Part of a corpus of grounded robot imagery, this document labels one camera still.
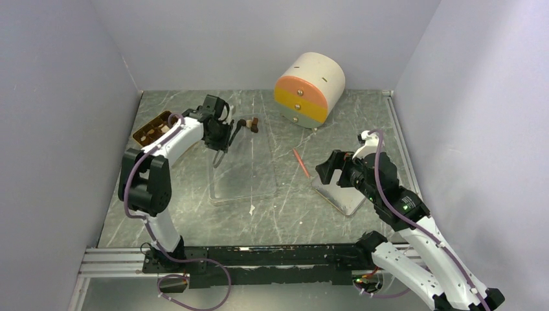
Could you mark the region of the black metal tongs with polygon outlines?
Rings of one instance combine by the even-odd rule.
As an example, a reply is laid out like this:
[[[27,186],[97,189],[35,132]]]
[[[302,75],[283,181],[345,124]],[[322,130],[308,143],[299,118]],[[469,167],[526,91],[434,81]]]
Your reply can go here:
[[[228,130],[225,132],[225,137],[220,142],[220,147],[216,150],[216,153],[214,155],[214,159],[212,160],[213,168],[218,168],[220,166],[221,162],[223,161],[223,158],[225,157],[225,155],[229,151],[229,147],[231,146],[231,144],[235,140],[235,138],[236,138],[237,134],[239,133],[239,131],[246,125],[246,123],[247,123],[247,121],[245,121],[244,119],[240,119],[236,123],[236,126],[235,126],[234,130],[233,130],[234,121],[232,121],[228,125]]]

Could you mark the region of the gold chocolate tin box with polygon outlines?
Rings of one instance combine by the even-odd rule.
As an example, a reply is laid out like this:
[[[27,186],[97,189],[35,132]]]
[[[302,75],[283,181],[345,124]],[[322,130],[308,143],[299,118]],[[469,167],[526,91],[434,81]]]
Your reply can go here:
[[[177,120],[178,117],[171,111],[163,111],[133,132],[131,137],[140,146],[148,146],[166,134]]]

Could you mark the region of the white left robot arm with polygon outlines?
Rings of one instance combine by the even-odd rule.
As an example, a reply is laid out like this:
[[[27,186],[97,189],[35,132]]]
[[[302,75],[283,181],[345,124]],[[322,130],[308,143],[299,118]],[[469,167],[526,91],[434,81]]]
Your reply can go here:
[[[168,205],[172,199],[171,166],[194,144],[203,141],[218,154],[217,167],[246,121],[220,120],[212,114],[171,114],[169,130],[139,150],[130,148],[122,158],[118,197],[128,218],[141,220],[160,254],[159,263],[177,272],[187,262],[185,242],[177,232]]]

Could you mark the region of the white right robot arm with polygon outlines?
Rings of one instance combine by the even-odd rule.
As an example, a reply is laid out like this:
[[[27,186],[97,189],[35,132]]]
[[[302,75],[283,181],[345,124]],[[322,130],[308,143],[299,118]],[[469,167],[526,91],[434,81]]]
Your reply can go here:
[[[505,297],[487,287],[462,262],[439,230],[418,194],[401,185],[398,170],[383,150],[381,130],[358,135],[354,152],[333,150],[315,170],[323,185],[353,188],[370,201],[378,217],[418,253],[424,267],[399,251],[377,231],[356,243],[356,261],[365,269],[381,268],[414,292],[431,310],[496,310]]]

